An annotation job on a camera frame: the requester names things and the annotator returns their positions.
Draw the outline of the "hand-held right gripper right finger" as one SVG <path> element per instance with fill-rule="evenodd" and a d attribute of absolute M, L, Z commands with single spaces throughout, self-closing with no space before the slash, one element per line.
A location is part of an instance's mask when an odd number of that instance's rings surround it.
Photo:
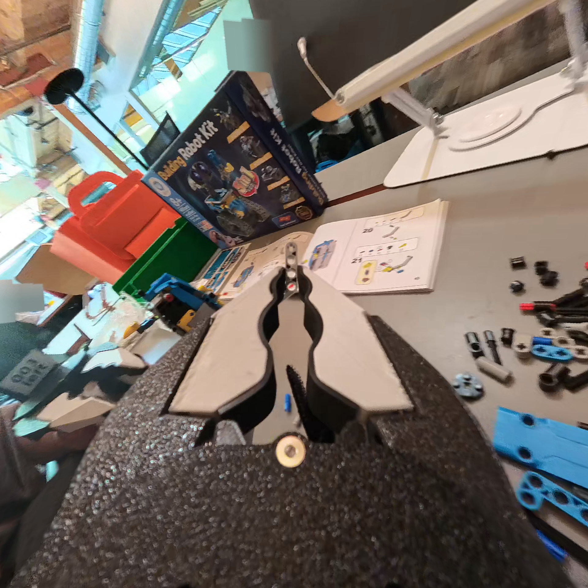
<path fill-rule="evenodd" d="M 298 285 L 311 339 L 306 394 L 312 414 L 338 434 L 350 422 L 413 411 L 367 313 L 303 266 Z"/>

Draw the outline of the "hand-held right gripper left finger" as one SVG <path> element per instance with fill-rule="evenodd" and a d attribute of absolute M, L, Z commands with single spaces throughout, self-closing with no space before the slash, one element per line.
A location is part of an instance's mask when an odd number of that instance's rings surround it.
<path fill-rule="evenodd" d="M 282 269 L 275 268 L 212 317 L 169 405 L 174 415 L 232 420 L 248 434 L 276 400 L 269 342 L 279 327 Z"/>

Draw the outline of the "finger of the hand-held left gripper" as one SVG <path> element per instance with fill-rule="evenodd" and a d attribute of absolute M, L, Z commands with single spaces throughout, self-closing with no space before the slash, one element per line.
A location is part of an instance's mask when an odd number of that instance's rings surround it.
<path fill-rule="evenodd" d="M 121 368 L 131 371 L 142 371 L 147 368 L 145 361 L 126 348 L 113 343 L 104 343 L 86 352 L 88 360 L 81 373 L 89 373 L 98 369 Z"/>
<path fill-rule="evenodd" d="M 100 423 L 102 417 L 115 408 L 115 404 L 96 397 L 70 398 L 61 394 L 48 403 L 36 418 L 48 423 L 49 429 L 73 432 Z"/>

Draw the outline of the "blue grey brick robot model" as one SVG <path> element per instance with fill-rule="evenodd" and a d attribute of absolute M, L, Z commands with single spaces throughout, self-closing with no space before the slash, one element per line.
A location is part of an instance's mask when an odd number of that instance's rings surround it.
<path fill-rule="evenodd" d="M 170 273 L 163 273 L 141 293 L 152 312 L 181 336 L 192 330 L 196 313 L 201 308 L 214 313 L 222 307 L 214 292 L 196 289 Z"/>

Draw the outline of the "grey angled beam piece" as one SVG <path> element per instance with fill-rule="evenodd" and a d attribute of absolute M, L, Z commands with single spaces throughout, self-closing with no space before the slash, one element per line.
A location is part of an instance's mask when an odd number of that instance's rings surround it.
<path fill-rule="evenodd" d="M 285 245 L 285 282 L 283 300 L 287 300 L 298 294 L 298 246 L 296 242 L 289 241 Z"/>

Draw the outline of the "pile of small brick pieces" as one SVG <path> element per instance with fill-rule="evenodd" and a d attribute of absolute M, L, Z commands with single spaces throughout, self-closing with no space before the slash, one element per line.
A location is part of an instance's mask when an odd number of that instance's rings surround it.
<path fill-rule="evenodd" d="M 545 397 L 586 392 L 587 276 L 555 299 L 520 303 L 518 308 L 537 320 L 537 334 L 503 327 L 499 337 L 491 330 L 463 335 L 481 374 L 502 385 L 514 384 L 514 374 L 500 356 L 501 346 L 521 364 L 541 365 L 535 382 Z M 575 560 L 587 569 L 587 546 L 541 516 L 558 514 L 587 532 L 587 417 L 572 425 L 499 407 L 492 445 L 501 458 L 521 468 L 516 498 L 549 554 L 559 563 Z"/>

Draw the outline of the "grey desk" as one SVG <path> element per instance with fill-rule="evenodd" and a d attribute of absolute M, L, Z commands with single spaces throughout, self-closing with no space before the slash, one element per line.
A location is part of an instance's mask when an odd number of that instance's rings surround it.
<path fill-rule="evenodd" d="M 406 413 L 350 422 L 334 433 L 318 421 L 319 440 L 295 432 L 270 445 L 219 443 L 223 428 L 243 440 L 232 420 L 174 415 L 169 405 L 206 335 L 211 318 L 184 336 L 131 388 L 99 430 L 52 522 L 42 551 L 82 575 L 152 575 L 171 584 L 183 568 L 228 559 L 292 557 L 330 567 L 422 567 L 466 575 L 460 567 L 554 566 L 511 488 L 483 428 L 449 382 L 393 328 L 417 322 L 439 348 L 450 345 L 452 310 L 465 278 L 498 274 L 485 263 L 489 246 L 507 238 L 507 223 L 474 231 L 500 200 L 474 195 L 450 212 L 448 242 L 459 232 L 449 292 L 442 267 L 440 302 L 402 308 L 386 302 L 389 320 L 367 313 L 414 404 Z"/>

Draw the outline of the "clear plastic bags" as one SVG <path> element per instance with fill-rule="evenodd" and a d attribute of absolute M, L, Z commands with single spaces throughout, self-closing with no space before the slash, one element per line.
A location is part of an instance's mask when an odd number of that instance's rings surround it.
<path fill-rule="evenodd" d="M 104 343 L 121 343 L 129 327 L 152 317 L 143 303 L 117 293 L 109 283 L 98 283 L 87 296 L 87 304 L 73 323 L 89 339 L 91 349 Z"/>

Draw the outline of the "blue sticker sheet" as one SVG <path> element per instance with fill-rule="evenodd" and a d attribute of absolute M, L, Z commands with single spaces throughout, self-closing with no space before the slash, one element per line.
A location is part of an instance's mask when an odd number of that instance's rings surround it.
<path fill-rule="evenodd" d="M 208 264 L 195 278 L 195 288 L 210 290 L 214 294 L 220 294 L 224 284 L 228 281 L 238 263 L 246 255 L 250 244 L 238 245 L 230 249 L 219 250 L 212 256 Z"/>

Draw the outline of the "tan board easel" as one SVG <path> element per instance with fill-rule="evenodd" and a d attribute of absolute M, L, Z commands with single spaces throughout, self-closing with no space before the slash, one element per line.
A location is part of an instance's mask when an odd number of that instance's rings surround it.
<path fill-rule="evenodd" d="M 83 295 L 97 283 L 97 278 L 51 252 L 49 244 L 41 245 L 16 275 L 18 283 L 43 286 L 43 290 L 62 295 Z"/>

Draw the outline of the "green flat box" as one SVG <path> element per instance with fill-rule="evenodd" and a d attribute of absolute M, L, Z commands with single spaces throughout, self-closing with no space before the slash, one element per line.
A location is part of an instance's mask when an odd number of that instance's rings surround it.
<path fill-rule="evenodd" d="M 168 273 L 186 282 L 199 274 L 219 248 L 184 218 L 175 221 L 112 285 L 118 293 L 139 298 Z"/>

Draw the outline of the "open instruction booklet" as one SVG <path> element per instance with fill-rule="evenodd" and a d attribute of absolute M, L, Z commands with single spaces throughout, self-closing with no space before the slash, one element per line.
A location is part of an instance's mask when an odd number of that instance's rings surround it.
<path fill-rule="evenodd" d="M 299 265 L 345 295 L 431 291 L 434 288 L 449 202 L 293 232 L 247 252 L 220 298 L 232 300 L 271 270 L 284 266 L 285 246 L 298 248 Z"/>

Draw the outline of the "orange carrier case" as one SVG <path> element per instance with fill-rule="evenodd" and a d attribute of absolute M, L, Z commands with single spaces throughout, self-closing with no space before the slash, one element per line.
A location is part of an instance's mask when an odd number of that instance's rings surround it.
<path fill-rule="evenodd" d="M 89 175 L 68 194 L 72 216 L 56 231 L 51 253 L 114 284 L 180 218 L 147 187 L 143 174 Z"/>

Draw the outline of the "dark blue robot kit box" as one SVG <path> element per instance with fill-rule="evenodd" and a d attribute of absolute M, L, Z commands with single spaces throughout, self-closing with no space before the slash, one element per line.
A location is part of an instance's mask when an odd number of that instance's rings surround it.
<path fill-rule="evenodd" d="M 246 72 L 226 77 L 142 182 L 220 249 L 310 221 L 327 202 Z"/>

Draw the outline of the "black pole stand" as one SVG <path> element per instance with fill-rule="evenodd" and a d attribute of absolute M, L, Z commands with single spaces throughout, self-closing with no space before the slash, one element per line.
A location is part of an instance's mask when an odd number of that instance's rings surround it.
<path fill-rule="evenodd" d="M 92 117 L 92 119 L 98 123 L 144 171 L 147 171 L 147 165 L 140 160 L 140 158 L 127 147 L 114 131 L 104 124 L 104 122 L 91 110 L 88 104 L 78 96 L 77 93 L 81 90 L 84 83 L 85 76 L 82 73 L 82 70 L 79 68 L 70 68 L 62 71 L 48 82 L 43 95 L 52 106 L 61 105 L 65 103 L 67 99 L 72 99 L 83 111 Z"/>

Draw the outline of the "white folding book stand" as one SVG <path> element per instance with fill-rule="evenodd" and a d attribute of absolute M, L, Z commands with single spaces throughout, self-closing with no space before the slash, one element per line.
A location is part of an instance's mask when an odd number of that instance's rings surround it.
<path fill-rule="evenodd" d="M 389 189 L 584 148 L 587 40 L 580 1 L 557 1 L 571 56 L 561 73 L 446 116 L 425 107 L 401 87 L 551 3 L 475 1 L 336 92 L 312 67 L 306 39 L 300 37 L 298 53 L 330 98 L 313 116 L 331 122 L 380 98 L 417 122 L 422 130 L 383 180 Z"/>

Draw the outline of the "black board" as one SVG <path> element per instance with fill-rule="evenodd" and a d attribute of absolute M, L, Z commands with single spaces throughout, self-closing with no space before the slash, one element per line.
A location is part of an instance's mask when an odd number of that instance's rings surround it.
<path fill-rule="evenodd" d="M 270 22 L 272 78 L 287 130 L 309 122 L 329 97 L 296 46 L 335 92 L 406 48 L 473 1 L 250 1 Z M 555 2 L 409 82 L 411 94 L 447 114 L 570 57 Z"/>

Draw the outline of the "silver ventilation duct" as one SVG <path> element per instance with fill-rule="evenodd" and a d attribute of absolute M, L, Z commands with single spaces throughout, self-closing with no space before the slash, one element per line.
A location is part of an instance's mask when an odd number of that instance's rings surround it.
<path fill-rule="evenodd" d="M 88 103 L 92 86 L 92 72 L 96 63 L 100 27 L 105 1 L 75 1 L 72 12 L 73 67 L 80 70 L 84 82 L 77 97 Z"/>

